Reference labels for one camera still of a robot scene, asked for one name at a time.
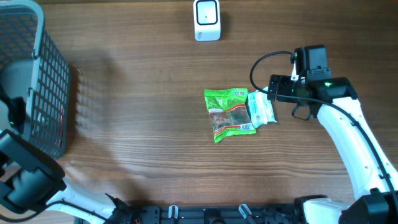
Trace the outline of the teal white snack packet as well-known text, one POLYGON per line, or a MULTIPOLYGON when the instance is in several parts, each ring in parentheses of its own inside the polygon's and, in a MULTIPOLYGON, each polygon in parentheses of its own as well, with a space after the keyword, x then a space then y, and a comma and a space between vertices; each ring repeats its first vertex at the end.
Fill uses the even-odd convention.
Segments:
POLYGON ((267 94, 256 90, 248 93, 248 110, 252 124, 255 128, 263 124, 276 123, 271 100, 267 99, 267 94))

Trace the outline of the green snack bag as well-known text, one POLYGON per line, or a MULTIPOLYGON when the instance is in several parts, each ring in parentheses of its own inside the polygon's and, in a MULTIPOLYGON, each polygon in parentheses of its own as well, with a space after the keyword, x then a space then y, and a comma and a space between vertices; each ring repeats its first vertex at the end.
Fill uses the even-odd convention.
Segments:
POLYGON ((256 134, 246 107, 247 88, 204 90, 215 143, 230 136, 256 134))

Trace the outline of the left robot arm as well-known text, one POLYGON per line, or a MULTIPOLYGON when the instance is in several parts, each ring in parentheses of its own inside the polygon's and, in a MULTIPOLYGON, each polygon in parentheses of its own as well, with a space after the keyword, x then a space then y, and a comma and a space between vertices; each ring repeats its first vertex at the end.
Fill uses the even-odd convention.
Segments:
POLYGON ((76 223, 134 221, 123 201, 74 184, 50 156, 5 129, 1 132, 1 165, 8 162, 16 162, 20 169, 1 182, 1 205, 17 214, 32 211, 28 220, 53 210, 74 216, 76 223))

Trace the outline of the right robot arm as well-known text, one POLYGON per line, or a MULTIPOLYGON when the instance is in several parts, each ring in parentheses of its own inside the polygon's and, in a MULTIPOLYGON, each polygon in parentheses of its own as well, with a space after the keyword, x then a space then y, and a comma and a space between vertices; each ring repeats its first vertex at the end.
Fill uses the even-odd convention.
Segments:
POLYGON ((307 106, 332 138, 348 171, 355 201, 326 196, 298 200, 303 223, 397 223, 397 171, 370 130, 358 95, 345 77, 333 78, 326 48, 292 52, 291 76, 272 75, 269 100, 307 106))

